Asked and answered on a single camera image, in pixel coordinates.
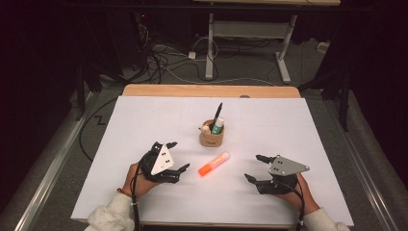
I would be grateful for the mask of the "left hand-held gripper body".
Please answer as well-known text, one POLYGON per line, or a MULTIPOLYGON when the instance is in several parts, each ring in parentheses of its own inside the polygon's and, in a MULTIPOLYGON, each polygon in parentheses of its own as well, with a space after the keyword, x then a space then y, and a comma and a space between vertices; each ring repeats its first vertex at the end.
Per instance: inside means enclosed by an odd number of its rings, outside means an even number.
POLYGON ((177 183, 180 174, 171 168, 174 161, 166 144, 158 143, 152 145, 151 149, 140 160, 140 169, 144 177, 155 183, 177 183))

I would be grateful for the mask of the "person's right hand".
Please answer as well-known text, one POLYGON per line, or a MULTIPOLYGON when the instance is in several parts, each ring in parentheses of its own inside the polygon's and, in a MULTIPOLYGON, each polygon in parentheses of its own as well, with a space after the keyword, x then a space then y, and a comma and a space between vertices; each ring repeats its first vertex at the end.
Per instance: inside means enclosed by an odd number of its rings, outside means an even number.
POLYGON ((303 212, 304 215, 308 215, 319 209, 319 205, 313 198, 308 183, 302 174, 298 173, 296 176, 298 183, 294 188, 294 192, 278 194, 277 197, 286 201, 298 212, 303 212))

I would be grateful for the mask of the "person's left hand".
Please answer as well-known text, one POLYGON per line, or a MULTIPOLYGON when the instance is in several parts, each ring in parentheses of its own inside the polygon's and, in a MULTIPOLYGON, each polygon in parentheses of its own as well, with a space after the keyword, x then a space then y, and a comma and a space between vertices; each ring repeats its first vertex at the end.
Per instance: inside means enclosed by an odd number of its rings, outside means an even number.
POLYGON ((141 171, 138 170, 138 166, 138 163, 129 166, 121 191, 126 195, 134 194, 137 198, 141 198, 158 186, 158 183, 147 180, 141 171))

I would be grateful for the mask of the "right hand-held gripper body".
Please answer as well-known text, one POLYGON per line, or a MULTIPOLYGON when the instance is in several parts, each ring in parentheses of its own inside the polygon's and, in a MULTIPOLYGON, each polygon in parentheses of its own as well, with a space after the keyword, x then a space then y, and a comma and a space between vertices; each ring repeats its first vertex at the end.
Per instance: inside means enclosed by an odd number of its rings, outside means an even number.
POLYGON ((286 194, 290 193, 297 185, 297 174, 308 171, 310 168, 296 161, 287 159, 280 155, 274 157, 270 164, 268 173, 271 180, 258 181, 255 185, 260 194, 286 194))

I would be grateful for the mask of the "green and white glue stick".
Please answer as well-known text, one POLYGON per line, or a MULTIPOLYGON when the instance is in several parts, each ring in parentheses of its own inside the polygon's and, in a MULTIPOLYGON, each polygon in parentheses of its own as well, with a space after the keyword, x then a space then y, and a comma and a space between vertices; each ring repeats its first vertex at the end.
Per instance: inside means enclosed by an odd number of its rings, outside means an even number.
POLYGON ((221 128, 222 128, 223 124, 224 124, 224 119, 219 116, 217 118, 214 126, 213 126, 212 134, 213 135, 218 135, 220 133, 220 131, 221 131, 221 128))

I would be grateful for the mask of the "black pen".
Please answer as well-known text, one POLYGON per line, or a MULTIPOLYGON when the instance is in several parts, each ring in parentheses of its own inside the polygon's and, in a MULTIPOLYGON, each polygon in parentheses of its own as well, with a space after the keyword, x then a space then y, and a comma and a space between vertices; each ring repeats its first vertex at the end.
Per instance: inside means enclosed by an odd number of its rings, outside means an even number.
POLYGON ((221 103, 218 105, 218 107, 217 107, 217 111, 216 111, 216 114, 215 114, 215 116, 214 116, 213 122, 212 122, 211 125, 209 126, 211 131, 213 130, 213 127, 214 127, 214 125, 216 124, 217 118, 219 117, 219 114, 220 114, 220 112, 221 112, 221 110, 222 110, 222 105, 223 105, 223 103, 221 102, 221 103))

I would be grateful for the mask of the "brown pen holder cup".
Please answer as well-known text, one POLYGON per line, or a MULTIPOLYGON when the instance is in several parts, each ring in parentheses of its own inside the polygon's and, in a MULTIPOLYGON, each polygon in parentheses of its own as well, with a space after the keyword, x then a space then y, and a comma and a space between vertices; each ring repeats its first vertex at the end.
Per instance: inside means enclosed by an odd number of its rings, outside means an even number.
MULTIPOLYGON (((208 119, 208 120, 204 121, 202 123, 202 125, 210 126, 210 124, 212 122, 213 121, 211 119, 208 119)), ((220 133, 218 135, 213 135, 212 133, 210 135, 204 135, 200 130, 199 142, 200 142, 201 145, 203 145, 205 147, 219 147, 219 146, 222 145, 223 136, 224 136, 224 127, 221 128, 221 131, 220 131, 220 133)))

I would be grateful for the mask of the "large white table sheet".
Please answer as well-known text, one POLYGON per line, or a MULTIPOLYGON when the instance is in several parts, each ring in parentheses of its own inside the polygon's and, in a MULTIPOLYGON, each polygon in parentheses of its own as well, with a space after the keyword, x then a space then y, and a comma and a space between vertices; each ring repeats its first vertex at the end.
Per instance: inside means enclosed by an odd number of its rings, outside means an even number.
POLYGON ((130 164, 154 142, 177 142, 170 150, 176 167, 190 164, 176 184, 162 184, 140 200, 140 220, 148 224, 282 226, 297 213, 284 201, 259 194, 244 174, 269 178, 269 166, 256 155, 276 156, 308 166, 304 176, 315 200, 335 221, 353 220, 325 153, 306 101, 302 98, 217 98, 121 96, 72 218, 85 220, 106 205, 130 164), (219 147, 199 142, 199 127, 213 120, 220 103, 224 136, 219 147), (230 158, 204 177, 198 170, 219 154, 230 158))

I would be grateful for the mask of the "orange highlighter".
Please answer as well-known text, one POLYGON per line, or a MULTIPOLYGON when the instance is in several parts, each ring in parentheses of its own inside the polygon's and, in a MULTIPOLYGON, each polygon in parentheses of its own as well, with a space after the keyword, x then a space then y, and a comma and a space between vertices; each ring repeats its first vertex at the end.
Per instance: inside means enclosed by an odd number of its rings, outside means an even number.
POLYGON ((212 161, 204 165, 198 170, 198 174, 201 177, 204 177, 207 175, 209 172, 214 170, 215 168, 219 167, 221 164, 223 164, 225 161, 227 161, 230 158, 230 154, 227 152, 223 152, 216 156, 212 161))

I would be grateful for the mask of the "aluminium floor rail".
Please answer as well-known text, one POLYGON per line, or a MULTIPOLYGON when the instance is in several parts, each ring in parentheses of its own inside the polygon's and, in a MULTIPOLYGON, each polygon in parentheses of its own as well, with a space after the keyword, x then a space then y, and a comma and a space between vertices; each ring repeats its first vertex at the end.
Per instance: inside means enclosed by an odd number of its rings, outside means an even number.
POLYGON ((370 206, 375 212, 377 219, 379 220, 381 227, 384 231, 397 231, 397 226, 394 218, 392 217, 390 210, 388 209, 384 197, 382 196, 380 190, 375 186, 366 165, 363 162, 363 159, 360 157, 355 144, 351 140, 351 136, 343 128, 342 124, 339 122, 337 109, 333 102, 325 101, 325 106, 334 119, 334 122, 342 135, 343 141, 347 146, 347 153, 350 159, 350 162, 356 172, 357 178, 359 179, 365 194, 366 198, 370 202, 370 206))
POLYGON ((69 156, 69 150, 77 139, 90 109, 94 106, 99 93, 89 92, 85 97, 85 109, 80 110, 79 100, 57 132, 46 145, 30 168, 17 192, 13 202, 21 202, 22 214, 13 226, 13 231, 31 231, 45 205, 49 195, 54 189, 58 178, 69 156))

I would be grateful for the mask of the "black metal stand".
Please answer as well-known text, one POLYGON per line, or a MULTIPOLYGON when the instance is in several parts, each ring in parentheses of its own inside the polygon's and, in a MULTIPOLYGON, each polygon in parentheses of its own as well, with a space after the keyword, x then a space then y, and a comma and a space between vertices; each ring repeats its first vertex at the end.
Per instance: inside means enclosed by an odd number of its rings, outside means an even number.
POLYGON ((94 63, 80 63, 76 69, 76 79, 76 120, 79 121, 83 116, 86 108, 85 86, 88 86, 90 91, 100 92, 102 90, 102 84, 99 80, 98 67, 94 63))
POLYGON ((339 122, 344 131, 347 132, 349 85, 350 79, 348 73, 345 70, 335 69, 320 77, 316 77, 314 80, 301 84, 297 89, 299 92, 308 89, 319 89, 321 90, 320 95, 324 100, 339 99, 339 122))

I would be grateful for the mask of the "white metal desk frame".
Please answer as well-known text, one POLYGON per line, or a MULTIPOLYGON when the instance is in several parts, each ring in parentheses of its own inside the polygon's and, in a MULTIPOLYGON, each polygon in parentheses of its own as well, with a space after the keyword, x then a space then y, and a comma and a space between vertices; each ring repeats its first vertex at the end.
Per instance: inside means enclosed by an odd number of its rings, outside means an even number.
MULTIPOLYGON (((255 7, 318 7, 329 8, 338 7, 341 0, 193 0, 194 2, 205 3, 209 7, 221 7, 222 5, 232 5, 233 7, 243 7, 244 5, 254 5, 255 7)), ((208 23, 208 48, 206 55, 205 79, 215 79, 215 57, 218 46, 215 37, 219 38, 246 38, 246 39, 282 39, 281 50, 274 53, 275 62, 284 84, 289 84, 292 80, 285 64, 285 55, 292 38, 297 15, 293 13, 285 22, 254 22, 249 19, 219 20, 215 19, 214 13, 209 13, 208 23)))

